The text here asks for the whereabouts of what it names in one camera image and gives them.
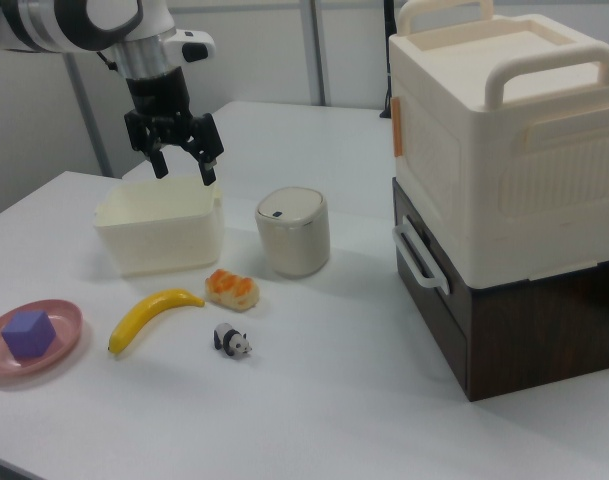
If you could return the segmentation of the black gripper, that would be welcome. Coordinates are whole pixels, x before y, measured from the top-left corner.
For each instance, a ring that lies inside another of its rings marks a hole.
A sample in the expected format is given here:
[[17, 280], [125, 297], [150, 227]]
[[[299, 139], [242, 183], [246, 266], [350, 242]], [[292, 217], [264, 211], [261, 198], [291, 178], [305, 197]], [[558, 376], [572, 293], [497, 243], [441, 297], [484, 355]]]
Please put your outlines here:
[[173, 145], [197, 160], [203, 184], [212, 185], [217, 179], [216, 158], [224, 147], [213, 117], [191, 113], [182, 69], [155, 78], [129, 79], [127, 86], [134, 103], [134, 109], [124, 115], [131, 146], [150, 160], [155, 177], [168, 175], [161, 149]]

